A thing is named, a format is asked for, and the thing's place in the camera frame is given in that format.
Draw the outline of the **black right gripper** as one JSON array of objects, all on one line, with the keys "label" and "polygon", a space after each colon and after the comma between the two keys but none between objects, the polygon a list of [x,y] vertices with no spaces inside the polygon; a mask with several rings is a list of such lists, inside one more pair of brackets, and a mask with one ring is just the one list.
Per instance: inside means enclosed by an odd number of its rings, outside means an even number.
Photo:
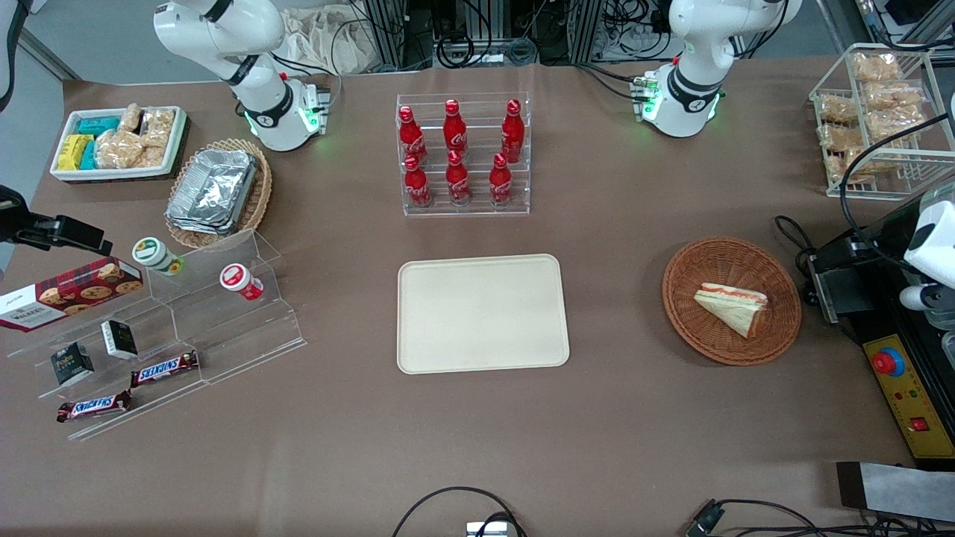
[{"label": "black right gripper", "polygon": [[44,251],[69,247],[104,257],[112,254],[113,249],[102,229],[68,216],[50,218],[35,214],[28,209],[25,199],[7,186],[1,186],[1,241]]}]

